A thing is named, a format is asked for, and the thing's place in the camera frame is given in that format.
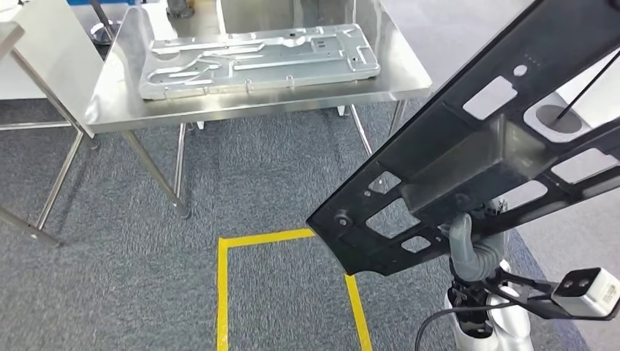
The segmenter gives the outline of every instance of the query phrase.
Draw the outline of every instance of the robotic hand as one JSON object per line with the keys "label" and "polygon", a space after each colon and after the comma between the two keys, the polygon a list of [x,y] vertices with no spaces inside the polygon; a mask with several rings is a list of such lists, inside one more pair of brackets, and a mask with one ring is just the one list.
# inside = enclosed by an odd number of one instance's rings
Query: robotic hand
{"label": "robotic hand", "polygon": [[[503,202],[498,201],[483,206],[481,211],[461,214],[445,231],[450,239],[450,260],[455,281],[445,295],[444,305],[445,312],[455,312],[450,314],[450,327],[456,346],[461,351],[533,350],[527,311],[520,306],[493,309],[508,303],[508,300],[469,285],[470,282],[479,282],[493,276],[500,266],[506,271],[510,270],[503,260],[506,233],[491,235],[472,243],[472,216],[493,216],[503,211],[503,207]],[[517,295],[507,285],[502,289],[508,294]]]}
{"label": "robotic hand", "polygon": [[454,271],[465,282],[477,282],[490,276],[504,259],[506,233],[488,236],[473,244],[469,214],[459,215],[453,220],[448,238]]}

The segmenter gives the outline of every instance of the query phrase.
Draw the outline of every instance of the metal pole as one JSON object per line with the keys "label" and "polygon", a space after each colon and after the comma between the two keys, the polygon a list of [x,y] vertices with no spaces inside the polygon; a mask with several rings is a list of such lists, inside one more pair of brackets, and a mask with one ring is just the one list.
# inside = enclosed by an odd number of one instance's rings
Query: metal pole
{"label": "metal pole", "polygon": [[52,211],[52,206],[54,206],[54,203],[56,202],[56,198],[58,197],[60,189],[62,188],[64,179],[67,177],[67,173],[69,172],[69,169],[71,168],[73,159],[75,158],[75,155],[78,153],[78,150],[80,149],[80,143],[82,143],[83,136],[84,134],[82,132],[77,132],[77,135],[75,136],[75,140],[73,140],[73,144],[71,145],[71,149],[69,150],[69,153],[67,154],[67,158],[64,159],[64,163],[62,164],[58,177],[56,177],[56,181],[54,182],[54,186],[52,187],[50,196],[48,196],[47,201],[45,201],[45,205],[43,206],[43,211],[41,211],[41,214],[39,215],[39,219],[37,220],[37,228],[39,230],[43,229],[46,221],[48,220],[48,217],[50,216],[50,212]]}
{"label": "metal pole", "polygon": [[28,224],[28,222],[10,213],[8,210],[6,210],[5,208],[1,206],[0,206],[0,220],[12,225],[13,227],[22,229],[31,238],[40,240],[41,242],[45,244],[49,244],[51,246],[59,246],[61,244],[60,241],[56,240],[54,237],[31,226],[30,224]]}
{"label": "metal pole", "polygon": [[362,144],[364,144],[366,153],[370,156],[372,155],[372,148],[370,147],[368,138],[366,138],[366,132],[364,132],[364,127],[362,127],[362,122],[360,121],[360,116],[358,116],[358,111],[355,109],[354,105],[349,105],[349,109],[351,110],[353,121],[355,121],[355,126],[358,128],[358,132],[360,133],[360,137],[362,138]]}
{"label": "metal pole", "polygon": [[182,218],[189,217],[189,209],[181,202],[181,199],[176,196],[173,188],[170,187],[162,172],[159,171],[159,168],[157,168],[155,163],[153,163],[153,159],[148,155],[148,152],[138,140],[136,134],[131,130],[123,131],[121,134],[125,137],[125,139],[127,139],[127,142],[132,147],[133,151],[138,155],[144,167],[146,167],[146,170],[153,178],[155,178],[155,181],[157,181],[159,186],[164,190],[170,201],[173,202],[178,214]]}
{"label": "metal pole", "polygon": [[405,116],[405,110],[407,108],[407,101],[400,100],[396,104],[396,110],[394,111],[394,116],[392,117],[392,124],[390,125],[390,135],[394,134],[394,132],[398,129],[398,125],[403,120]]}
{"label": "metal pole", "polygon": [[30,77],[30,79],[32,79],[34,84],[36,84],[37,87],[41,89],[41,91],[43,91],[43,94],[45,94],[45,96],[48,98],[48,101],[52,104],[52,106],[54,106],[58,113],[60,113],[60,116],[62,116],[62,118],[64,118],[74,128],[76,128],[78,131],[82,132],[86,136],[85,141],[89,144],[89,147],[93,150],[99,147],[97,142],[90,136],[88,136],[86,130],[82,128],[82,126],[78,123],[78,121],[75,120],[75,118],[73,118],[67,108],[64,107],[62,102],[52,92],[52,89],[50,89],[50,87],[43,81],[43,79],[34,71],[32,66],[30,66],[30,64],[23,59],[22,55],[19,54],[17,50],[13,50],[11,51],[11,57],[13,57],[13,59],[15,60],[15,62],[18,63],[21,69],[23,69],[23,71]]}
{"label": "metal pole", "polygon": [[105,33],[107,34],[107,38],[110,40],[110,42],[114,41],[114,29],[112,28],[112,25],[110,24],[110,20],[107,19],[107,16],[105,14],[105,12],[103,12],[103,9],[101,8],[101,4],[99,3],[99,0],[91,0],[91,6],[93,7],[93,10],[95,10],[95,14],[97,14],[97,17],[99,18],[99,22],[101,22],[101,24],[103,25],[103,29],[105,30]]}
{"label": "metal pole", "polygon": [[0,125],[0,131],[4,131],[4,130],[44,129],[44,128],[70,127],[70,126],[71,126],[71,124],[68,121],[10,123],[10,124],[2,124],[2,125]]}
{"label": "metal pole", "polygon": [[175,194],[181,198],[181,183],[183,179],[183,157],[185,154],[185,123],[181,123],[178,131],[178,149],[176,151],[176,168],[175,168]]}

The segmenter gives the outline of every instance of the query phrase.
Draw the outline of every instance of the hole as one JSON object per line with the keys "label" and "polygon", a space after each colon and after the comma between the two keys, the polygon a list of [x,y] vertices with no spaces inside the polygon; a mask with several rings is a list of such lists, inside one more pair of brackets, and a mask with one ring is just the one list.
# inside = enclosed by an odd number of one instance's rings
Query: hole
{"label": "hole", "polygon": [[538,121],[545,127],[556,132],[565,134],[579,132],[583,126],[581,118],[571,110],[567,111],[562,119],[557,119],[563,110],[563,107],[555,105],[541,106],[536,110],[536,118],[538,118]]}
{"label": "hole", "polygon": [[369,185],[368,188],[373,192],[378,192],[381,194],[387,194],[393,187],[399,185],[401,180],[393,175],[392,173],[385,171],[381,173],[380,176],[375,178]]}
{"label": "hole", "polygon": [[523,77],[527,73],[527,66],[520,64],[513,70],[515,77]]}
{"label": "hole", "polygon": [[527,183],[517,186],[509,192],[497,197],[506,201],[507,210],[514,210],[526,203],[530,203],[541,198],[547,193],[547,187],[539,181],[528,181]]}
{"label": "hole", "polygon": [[475,118],[484,120],[516,96],[517,91],[508,80],[496,77],[465,102],[463,109]]}
{"label": "hole", "polygon": [[402,243],[401,246],[403,247],[403,249],[415,253],[426,249],[430,245],[431,242],[426,240],[425,238],[422,238],[421,236],[414,236],[413,238],[410,238],[409,240]]}
{"label": "hole", "polygon": [[399,198],[370,217],[366,226],[386,238],[394,238],[418,223],[420,220],[409,213],[407,205]]}
{"label": "hole", "polygon": [[618,159],[605,155],[596,148],[585,150],[572,159],[551,168],[551,171],[567,183],[578,183],[618,165]]}

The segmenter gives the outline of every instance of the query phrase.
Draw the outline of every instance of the rectangular cutout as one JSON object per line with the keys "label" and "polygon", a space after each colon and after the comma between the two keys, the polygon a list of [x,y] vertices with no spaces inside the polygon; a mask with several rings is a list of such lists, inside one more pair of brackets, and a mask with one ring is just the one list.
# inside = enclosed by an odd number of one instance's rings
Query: rectangular cutout
{"label": "rectangular cutout", "polygon": [[497,199],[506,201],[507,210],[510,211],[539,199],[546,193],[547,187],[542,185],[539,181],[528,181],[497,197]]}
{"label": "rectangular cutout", "polygon": [[394,200],[366,220],[368,228],[390,239],[418,223],[420,220],[411,215],[402,198]]}
{"label": "rectangular cutout", "polygon": [[376,177],[369,185],[368,188],[373,192],[380,194],[387,194],[393,187],[399,185],[401,179],[392,173],[385,171],[380,176]]}
{"label": "rectangular cutout", "polygon": [[475,118],[484,120],[516,96],[517,91],[513,89],[513,85],[504,77],[498,76],[465,102],[463,109]]}
{"label": "rectangular cutout", "polygon": [[402,243],[401,246],[407,251],[416,253],[426,249],[430,245],[431,243],[425,238],[422,238],[421,236],[414,236],[413,238],[410,238],[409,240]]}
{"label": "rectangular cutout", "polygon": [[551,168],[551,171],[566,182],[575,184],[617,165],[618,160],[614,156],[590,148]]}

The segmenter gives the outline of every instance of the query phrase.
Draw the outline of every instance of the table top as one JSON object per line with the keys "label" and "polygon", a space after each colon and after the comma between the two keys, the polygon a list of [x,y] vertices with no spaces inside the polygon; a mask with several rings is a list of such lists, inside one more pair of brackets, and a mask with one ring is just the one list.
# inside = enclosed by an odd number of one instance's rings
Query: table top
{"label": "table top", "polygon": [[0,22],[0,60],[13,50],[23,36],[23,29],[15,22]]}
{"label": "table top", "polygon": [[[95,133],[258,116],[429,93],[431,79],[379,0],[195,0],[195,14],[169,19],[166,3],[130,7],[86,112]],[[357,23],[381,65],[368,80],[145,101],[138,92],[154,39]]]}

